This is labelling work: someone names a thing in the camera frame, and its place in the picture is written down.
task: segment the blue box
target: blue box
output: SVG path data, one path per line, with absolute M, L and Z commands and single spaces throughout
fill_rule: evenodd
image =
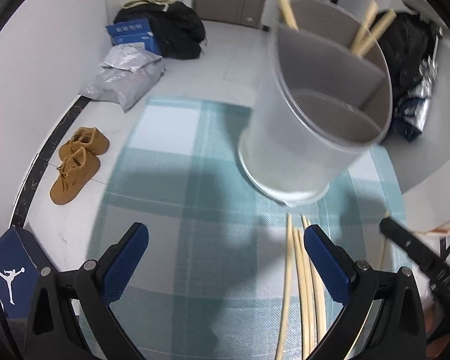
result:
M 151 32 L 148 19 L 136 19 L 107 26 L 106 30 L 111 36 L 130 35 Z
M 125 43 L 136 47 L 143 47 L 145 50 L 151 51 L 159 56 L 162 55 L 152 32 L 116 36 L 113 38 L 113 45 Z
M 42 268 L 53 267 L 32 233 L 12 226 L 0 237 L 0 301 L 10 319 L 27 318 Z

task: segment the white plastic bag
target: white plastic bag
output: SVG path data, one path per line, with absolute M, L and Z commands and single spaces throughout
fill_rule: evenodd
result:
M 135 71 L 104 68 L 95 79 L 80 89 L 80 94 L 93 100 L 120 104 L 129 110 L 159 80 L 164 62 L 159 59 Z
M 138 69 L 162 59 L 151 51 L 132 47 L 129 44 L 118 44 L 108 52 L 103 68 L 115 68 L 135 73 Z

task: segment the black jacket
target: black jacket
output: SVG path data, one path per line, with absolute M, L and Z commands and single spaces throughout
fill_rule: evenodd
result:
M 205 27 L 197 13 L 182 2 L 170 4 L 166 12 L 163 5 L 141 4 L 121 9 L 114 23 L 147 18 L 158 46 L 165 57 L 195 59 L 202 49 Z

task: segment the jumpman logo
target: jumpman logo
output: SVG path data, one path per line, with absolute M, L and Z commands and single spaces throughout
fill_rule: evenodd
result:
M 22 267 L 22 269 L 20 269 L 18 272 L 15 271 L 15 269 L 12 269 L 11 271 L 3 270 L 3 272 L 5 274 L 0 272 L 0 277 L 7 282 L 8 293 L 10 294 L 10 303 L 15 305 L 15 303 L 13 302 L 13 295 L 12 295 L 12 281 L 18 275 L 20 275 L 21 273 L 25 272 L 25 268 Z

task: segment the floor mat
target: floor mat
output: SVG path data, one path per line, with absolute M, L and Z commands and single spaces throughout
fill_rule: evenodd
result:
M 133 222 L 150 244 L 111 309 L 147 359 L 273 359 L 284 280 L 286 213 L 305 214 L 354 260 L 374 263 L 386 211 L 404 205 L 386 151 L 371 148 L 323 199 L 289 209 L 260 194 L 236 152 L 251 110 L 185 98 L 153 98 L 125 145 L 97 214 L 89 258 Z M 408 265 L 391 249 L 392 269 Z M 341 310 L 326 293 L 327 325 Z M 94 338 L 84 318 L 84 334 Z M 285 359 L 301 357 L 296 274 Z

